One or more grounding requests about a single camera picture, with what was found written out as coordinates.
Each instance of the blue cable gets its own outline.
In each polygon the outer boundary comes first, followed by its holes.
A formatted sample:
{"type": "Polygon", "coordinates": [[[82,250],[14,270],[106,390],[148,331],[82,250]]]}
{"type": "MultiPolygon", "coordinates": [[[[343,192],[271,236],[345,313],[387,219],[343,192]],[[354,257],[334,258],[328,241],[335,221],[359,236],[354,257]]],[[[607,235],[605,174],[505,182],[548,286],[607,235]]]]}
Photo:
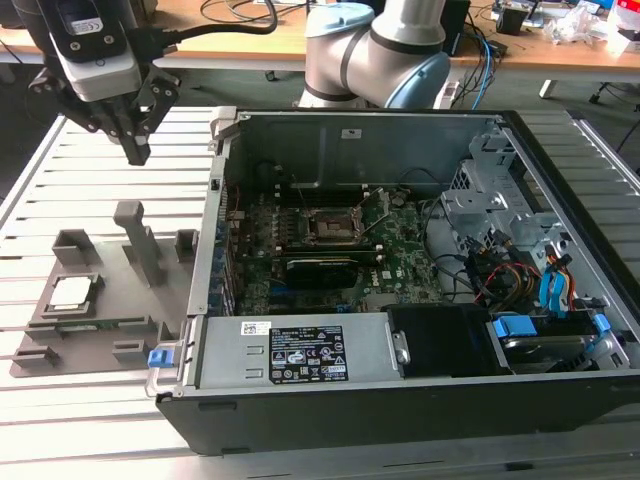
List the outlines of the blue cable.
{"type": "Polygon", "coordinates": [[[487,80],[489,79],[489,70],[491,70],[491,48],[489,47],[489,44],[484,38],[481,38],[477,35],[476,35],[476,38],[484,44],[484,50],[487,58],[486,58],[486,68],[484,70],[484,78],[482,79],[482,84],[480,85],[480,91],[478,92],[476,101],[473,102],[473,106],[471,107],[471,110],[475,110],[478,104],[480,103],[480,100],[482,100],[482,97],[484,96],[484,93],[487,89],[487,80]]]}

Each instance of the green circuit board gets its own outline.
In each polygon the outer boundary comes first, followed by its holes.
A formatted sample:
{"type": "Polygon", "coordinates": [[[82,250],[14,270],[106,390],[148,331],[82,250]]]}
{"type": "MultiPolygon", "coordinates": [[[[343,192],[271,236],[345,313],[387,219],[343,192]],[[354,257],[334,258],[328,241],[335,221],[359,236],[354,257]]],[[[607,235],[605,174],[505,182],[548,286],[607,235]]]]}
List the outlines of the green circuit board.
{"type": "MultiPolygon", "coordinates": [[[[340,215],[340,209],[318,209],[340,215]]],[[[382,245],[383,260],[374,266],[358,267],[352,288],[335,290],[292,290],[278,270],[275,245],[286,230],[287,243],[304,242],[308,212],[302,208],[283,208],[274,204],[252,204],[239,238],[242,292],[237,301],[238,315],[282,315],[304,313],[342,313],[378,311],[388,303],[431,303],[442,300],[442,291],[431,272],[424,252],[422,222],[417,205],[406,202],[393,206],[372,199],[361,208],[361,227],[374,225],[367,233],[370,244],[382,245]]]]}

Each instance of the blue latch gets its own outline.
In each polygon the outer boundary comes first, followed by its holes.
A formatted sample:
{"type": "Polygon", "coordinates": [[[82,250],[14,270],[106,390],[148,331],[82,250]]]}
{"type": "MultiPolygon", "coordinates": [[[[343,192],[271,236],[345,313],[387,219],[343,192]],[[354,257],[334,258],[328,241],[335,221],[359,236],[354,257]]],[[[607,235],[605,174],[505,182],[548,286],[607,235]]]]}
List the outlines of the blue latch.
{"type": "Polygon", "coordinates": [[[607,317],[602,313],[596,313],[593,316],[593,323],[598,329],[598,333],[600,335],[604,335],[606,332],[611,330],[611,324],[609,323],[609,320],[607,320],[607,317]]]}
{"type": "Polygon", "coordinates": [[[532,337],[538,335],[533,320],[528,315],[505,315],[493,321],[498,338],[532,337]]]}
{"type": "Polygon", "coordinates": [[[548,307],[558,318],[567,317],[567,312],[562,308],[561,303],[565,287],[568,287],[566,283],[563,275],[552,273],[549,269],[542,275],[542,280],[540,281],[540,305],[548,307]]]}
{"type": "Polygon", "coordinates": [[[173,349],[157,348],[149,353],[147,365],[149,368],[172,368],[173,365],[173,349]]]}

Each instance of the product label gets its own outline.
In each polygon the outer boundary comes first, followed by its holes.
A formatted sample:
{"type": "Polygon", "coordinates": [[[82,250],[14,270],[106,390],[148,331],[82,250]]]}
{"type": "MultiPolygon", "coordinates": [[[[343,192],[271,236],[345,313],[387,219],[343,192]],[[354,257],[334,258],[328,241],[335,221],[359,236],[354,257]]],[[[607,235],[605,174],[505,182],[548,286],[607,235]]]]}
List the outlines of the product label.
{"type": "Polygon", "coordinates": [[[349,380],[341,326],[272,328],[269,356],[276,385],[349,380]]]}
{"type": "Polygon", "coordinates": [[[100,17],[88,18],[86,20],[76,20],[71,22],[71,30],[76,35],[86,35],[87,33],[96,33],[102,30],[102,20],[100,17]]]}
{"type": "Polygon", "coordinates": [[[240,335],[269,335],[271,322],[242,322],[240,335]]]}
{"type": "Polygon", "coordinates": [[[343,140],[360,140],[362,138],[362,129],[360,128],[344,128],[342,130],[343,140]]]}

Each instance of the floor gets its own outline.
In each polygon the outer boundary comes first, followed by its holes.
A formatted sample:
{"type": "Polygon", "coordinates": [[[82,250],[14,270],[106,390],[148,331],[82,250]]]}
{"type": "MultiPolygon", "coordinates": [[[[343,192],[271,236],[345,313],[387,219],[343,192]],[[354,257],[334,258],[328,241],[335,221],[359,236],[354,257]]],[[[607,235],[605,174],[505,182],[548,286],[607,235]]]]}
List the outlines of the floor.
{"type": "MultiPolygon", "coordinates": [[[[38,67],[17,65],[13,71],[16,82],[0,84],[0,197],[9,192],[57,114],[51,99],[27,93],[27,85],[37,74],[38,67]]],[[[291,72],[277,72],[278,81],[275,82],[267,82],[263,72],[193,70],[173,73],[183,80],[179,105],[184,106],[285,108],[299,98],[304,85],[303,75],[291,72]]],[[[614,86],[617,88],[612,88],[611,92],[617,98],[604,91],[599,105],[588,102],[598,87],[595,83],[560,82],[554,98],[549,100],[538,97],[540,86],[538,81],[514,84],[500,77],[498,72],[481,108],[501,110],[518,105],[526,110],[579,110],[614,147],[640,118],[640,112],[634,112],[635,105],[640,103],[640,91],[629,86],[614,86]]],[[[470,108],[472,102],[473,98],[467,98],[461,108],[470,108]]],[[[626,143],[622,156],[634,169],[640,167],[640,129],[626,143]]]]}

